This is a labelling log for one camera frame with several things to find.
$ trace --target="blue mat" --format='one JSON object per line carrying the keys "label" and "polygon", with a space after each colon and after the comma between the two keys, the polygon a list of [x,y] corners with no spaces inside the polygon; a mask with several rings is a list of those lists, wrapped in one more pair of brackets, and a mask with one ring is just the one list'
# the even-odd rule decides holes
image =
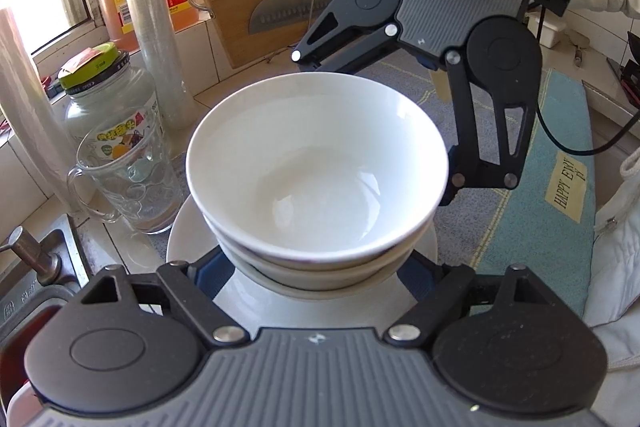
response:
{"label": "blue mat", "polygon": [[[556,139],[577,150],[591,149],[591,125],[584,88],[552,71],[541,92],[542,115]],[[587,191],[580,223],[545,201],[558,149],[536,122],[522,183],[505,195],[474,265],[480,273],[500,273],[517,261],[525,263],[582,316],[591,276],[595,216],[593,157],[580,157],[587,167]]]}

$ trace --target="knife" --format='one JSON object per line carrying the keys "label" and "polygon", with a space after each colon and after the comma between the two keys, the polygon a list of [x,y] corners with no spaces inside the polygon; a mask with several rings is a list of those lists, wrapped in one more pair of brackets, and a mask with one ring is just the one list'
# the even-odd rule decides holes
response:
{"label": "knife", "polygon": [[[314,0],[312,18],[322,13],[331,0]],[[311,0],[262,0],[249,20],[249,35],[266,32],[309,19]]]}

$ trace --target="white plate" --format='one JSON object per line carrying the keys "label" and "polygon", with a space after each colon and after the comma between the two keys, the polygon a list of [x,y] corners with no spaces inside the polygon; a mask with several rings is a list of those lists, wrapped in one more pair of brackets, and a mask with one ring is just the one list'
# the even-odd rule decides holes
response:
{"label": "white plate", "polygon": [[[436,260],[438,245],[433,227],[423,236],[421,251]],[[218,242],[193,198],[189,196],[175,218],[169,236],[167,261],[197,261]],[[235,270],[213,299],[224,312],[254,337],[261,327],[274,328],[388,328],[408,311],[415,299],[397,275],[362,293],[330,301],[304,301],[279,295]]]}

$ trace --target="glass mug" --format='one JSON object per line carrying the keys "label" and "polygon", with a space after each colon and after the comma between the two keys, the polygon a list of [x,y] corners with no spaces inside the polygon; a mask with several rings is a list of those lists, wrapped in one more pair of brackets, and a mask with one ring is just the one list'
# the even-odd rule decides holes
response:
{"label": "glass mug", "polygon": [[[89,216],[106,223],[126,217],[143,233],[168,230],[184,202],[178,178],[162,139],[159,119],[151,108],[117,111],[82,140],[77,165],[66,183]],[[101,212],[82,201],[78,176],[90,177],[113,206]]]}

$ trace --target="white bowl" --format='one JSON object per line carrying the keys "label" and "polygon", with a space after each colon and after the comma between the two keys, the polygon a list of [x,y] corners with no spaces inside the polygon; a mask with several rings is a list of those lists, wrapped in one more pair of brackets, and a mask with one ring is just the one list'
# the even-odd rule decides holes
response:
{"label": "white bowl", "polygon": [[300,290],[329,291],[353,286],[372,277],[373,274],[394,263],[399,258],[405,259],[406,252],[414,250],[415,244],[430,226],[433,226],[431,222],[368,263],[343,270],[329,271],[306,271],[285,268],[265,261],[221,232],[218,232],[216,237],[220,248],[225,254],[238,257],[275,282]]}
{"label": "white bowl", "polygon": [[196,129],[186,162],[215,229],[273,259],[373,259],[418,230],[448,175],[414,102],[358,76],[293,73],[245,87]]}

